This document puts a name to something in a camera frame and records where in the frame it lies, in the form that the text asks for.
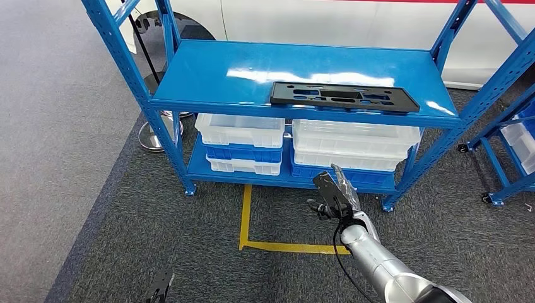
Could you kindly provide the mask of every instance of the white plastic bin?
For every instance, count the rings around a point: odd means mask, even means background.
[[[527,174],[535,172],[535,139],[522,123],[501,129],[503,137],[513,148]]]
[[[407,156],[376,157],[376,156],[347,156],[336,153],[319,153],[317,151],[298,151],[295,150],[294,162],[302,165],[324,166],[329,167],[334,163],[343,169],[367,169],[383,170],[393,172],[399,162]]]
[[[281,163],[256,162],[254,160],[243,159],[212,159],[206,157],[211,168],[217,172],[253,172],[257,175],[279,175],[281,173]]]
[[[420,130],[411,126],[294,119],[293,146],[297,152],[407,157],[420,142]]]
[[[246,144],[280,148],[283,145],[285,120],[281,118],[199,114],[195,128],[204,144]]]

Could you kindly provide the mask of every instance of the red stripe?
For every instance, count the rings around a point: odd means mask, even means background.
[[[406,3],[457,3],[457,0],[328,0],[328,1],[361,1],[361,2],[406,2]],[[535,0],[502,0],[503,4],[535,4]]]

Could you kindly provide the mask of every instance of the shelving unit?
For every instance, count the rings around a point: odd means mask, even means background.
[[[499,2],[488,5],[519,43],[488,83],[457,113],[440,78],[451,42],[477,0],[461,1],[430,50],[268,44],[182,40],[168,0],[156,0],[162,21],[168,69],[154,95],[149,94],[119,31],[139,0],[127,0],[112,14],[104,0],[82,0],[141,110],[155,130],[186,194],[193,181],[219,181],[266,186],[314,188],[312,180],[291,176],[288,140],[279,176],[213,172],[197,139],[189,165],[175,123],[168,134],[160,110],[234,114],[294,119],[365,122],[442,128],[443,135],[415,162],[418,145],[409,150],[400,182],[381,186],[354,184],[360,192],[385,194],[382,208],[392,211],[401,196],[453,145],[473,122],[530,66],[535,59],[535,32],[526,35]],[[402,87],[420,106],[407,114],[377,110],[337,109],[308,105],[271,105],[274,81]]]
[[[522,163],[520,162],[516,152],[509,145],[505,136],[501,132],[501,128],[510,126],[522,121],[535,119],[533,117],[525,117],[522,119],[514,119],[514,117],[528,106],[531,102],[535,102],[535,84],[528,88],[515,102],[513,102],[505,111],[503,111],[496,119],[494,119],[484,130],[482,130],[477,136],[474,137],[467,144],[461,144],[457,149],[462,152],[473,152],[478,147],[482,146],[492,163],[497,175],[498,180],[502,184],[503,188],[495,193],[482,193],[481,199],[485,203],[492,203],[495,206],[502,206],[504,200],[517,194],[521,191],[535,191],[535,172],[527,174],[524,170]],[[518,172],[519,178],[515,182],[510,182],[505,172],[503,171],[498,158],[496,157],[490,140],[492,137],[497,136],[505,148],[505,151],[509,155],[513,165]]]

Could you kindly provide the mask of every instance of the plastic storage crate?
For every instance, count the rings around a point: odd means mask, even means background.
[[[279,175],[281,173],[281,162],[267,163],[256,162],[254,160],[242,159],[212,159],[206,156],[211,164],[212,170],[217,172],[253,172],[257,175]]]
[[[501,129],[503,137],[513,148],[527,174],[535,172],[535,139],[523,123],[511,124]]]
[[[391,158],[371,155],[347,156],[335,153],[302,152],[295,150],[294,161],[299,165],[329,167],[331,163],[334,163],[343,169],[384,170],[393,172],[396,170],[397,164],[405,158],[407,158],[407,154],[405,154],[405,157]]]
[[[253,145],[229,144],[210,145],[203,144],[206,156],[215,159],[242,159],[257,162],[279,163],[282,159],[283,148],[254,147]]]
[[[281,118],[199,114],[195,122],[204,144],[244,144],[280,148],[285,120]]]
[[[301,177],[306,179],[313,179],[319,173],[327,171],[331,177],[337,181],[334,170],[330,167],[319,167],[309,165],[299,165],[294,161],[294,150],[290,147],[291,157],[291,175],[294,177]],[[344,175],[351,183],[366,183],[381,185],[386,180],[392,178],[394,172],[383,172],[379,170],[357,170],[344,169]]]
[[[346,155],[407,157],[407,150],[420,142],[420,130],[411,126],[331,122],[294,119],[296,152],[317,151]]]
[[[535,116],[535,102],[531,102],[523,111],[518,113],[520,118],[527,118]],[[526,120],[522,122],[533,136],[535,136],[535,119]]]

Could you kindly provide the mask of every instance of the yellow floor marking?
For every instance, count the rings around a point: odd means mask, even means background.
[[[247,245],[249,239],[250,193],[251,185],[244,185],[244,205],[242,207],[242,224],[240,226],[240,240],[238,243],[239,250],[242,250]]]
[[[240,238],[238,240],[238,249],[242,250],[244,246],[263,249],[265,251],[279,251],[284,253],[305,253],[305,254],[334,254],[332,245],[313,245],[313,244],[293,244],[293,243],[274,243],[274,242],[256,242],[249,241],[249,221],[250,221],[250,204],[251,204],[251,185],[244,186],[244,204],[242,207],[242,223],[240,225]],[[338,254],[350,254],[343,246],[336,246]]]
[[[273,243],[273,242],[256,242],[247,241],[248,247],[263,249],[265,251],[279,251],[284,253],[305,253],[305,254],[334,254],[332,245],[311,245],[311,244],[292,244],[292,243]],[[338,245],[338,254],[350,254],[343,246]]]

